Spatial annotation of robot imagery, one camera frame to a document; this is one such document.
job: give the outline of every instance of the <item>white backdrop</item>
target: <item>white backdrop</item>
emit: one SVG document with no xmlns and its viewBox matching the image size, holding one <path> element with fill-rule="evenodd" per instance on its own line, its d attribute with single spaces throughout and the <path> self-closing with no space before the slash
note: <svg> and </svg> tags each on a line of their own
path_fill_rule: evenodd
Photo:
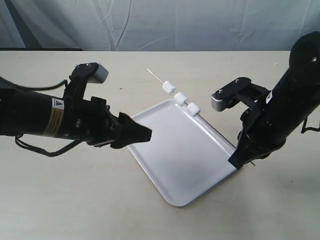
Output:
<svg viewBox="0 0 320 240">
<path fill-rule="evenodd" d="M 44 48 L 289 50 L 299 36 L 320 30 L 320 0 L 12 2 Z"/>
</svg>

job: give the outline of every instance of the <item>table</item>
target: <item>table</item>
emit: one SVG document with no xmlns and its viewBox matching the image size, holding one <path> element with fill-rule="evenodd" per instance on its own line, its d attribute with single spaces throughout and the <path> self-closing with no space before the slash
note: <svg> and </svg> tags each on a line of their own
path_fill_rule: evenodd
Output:
<svg viewBox="0 0 320 240">
<path fill-rule="evenodd" d="M 233 144 L 246 109 L 216 112 L 211 94 L 240 76 L 271 89 L 288 67 L 288 52 L 0 52 L 0 76 L 25 86 L 49 86 L 74 65 L 100 62 L 104 84 L 89 84 L 85 98 L 108 100 L 111 112 L 134 115 L 168 99 L 169 80 Z M 61 97 L 63 88 L 49 94 Z M 320 110 L 310 117 L 318 126 Z M 65 140 L 25 136 L 56 150 Z M 247 164 L 185 207 L 169 205 L 129 151 L 82 143 L 48 158 L 0 137 L 0 239 L 319 239 L 320 135 L 300 134 L 256 167 Z"/>
</svg>

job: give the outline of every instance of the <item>warning label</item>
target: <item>warning label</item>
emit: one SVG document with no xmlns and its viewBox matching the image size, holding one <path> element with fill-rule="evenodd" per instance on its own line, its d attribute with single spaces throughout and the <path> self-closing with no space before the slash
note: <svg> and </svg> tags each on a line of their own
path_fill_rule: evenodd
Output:
<svg viewBox="0 0 320 240">
<path fill-rule="evenodd" d="M 65 102 L 60 99 L 52 98 L 51 115 L 48 121 L 48 125 L 43 133 L 44 136 L 54 137 L 62 123 L 64 118 Z"/>
<path fill-rule="evenodd" d="M 270 102 L 271 99 L 272 99 L 272 91 L 268 94 L 268 96 L 266 96 L 265 103 L 268 104 L 268 102 Z"/>
</svg>

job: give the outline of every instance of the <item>robotic arm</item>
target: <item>robotic arm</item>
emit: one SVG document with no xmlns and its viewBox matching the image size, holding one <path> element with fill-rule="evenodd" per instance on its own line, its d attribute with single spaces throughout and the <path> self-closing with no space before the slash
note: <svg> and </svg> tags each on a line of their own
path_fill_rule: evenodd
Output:
<svg viewBox="0 0 320 240">
<path fill-rule="evenodd" d="M 102 98 L 85 100 L 87 83 L 102 84 L 108 71 L 98 63 L 76 65 L 69 76 L 52 87 L 30 88 L 16 85 L 0 77 L 0 135 L 15 137 L 15 143 L 26 150 L 48 157 L 59 156 L 82 142 L 94 147 L 148 142 L 152 131 L 120 112 L 116 117 Z M 45 91 L 65 85 L 63 97 L 35 91 Z M 73 140 L 64 148 L 47 152 L 21 140 L 24 134 Z"/>
<path fill-rule="evenodd" d="M 320 32 L 307 34 L 294 44 L 289 68 L 271 91 L 239 77 L 211 96 L 218 112 L 239 102 L 248 109 L 240 117 L 242 131 L 228 160 L 237 169 L 280 149 L 303 121 L 301 133 L 320 132 L 320 128 L 306 127 L 308 116 L 320 104 Z"/>
</svg>

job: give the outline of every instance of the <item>plastic tray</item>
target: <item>plastic tray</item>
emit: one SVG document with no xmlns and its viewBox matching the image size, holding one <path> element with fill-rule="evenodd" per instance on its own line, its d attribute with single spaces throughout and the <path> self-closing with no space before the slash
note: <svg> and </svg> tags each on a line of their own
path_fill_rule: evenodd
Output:
<svg viewBox="0 0 320 240">
<path fill-rule="evenodd" d="M 236 170 L 228 162 L 235 147 L 172 99 L 133 119 L 152 129 L 152 138 L 128 149 L 173 206 L 187 205 Z"/>
</svg>

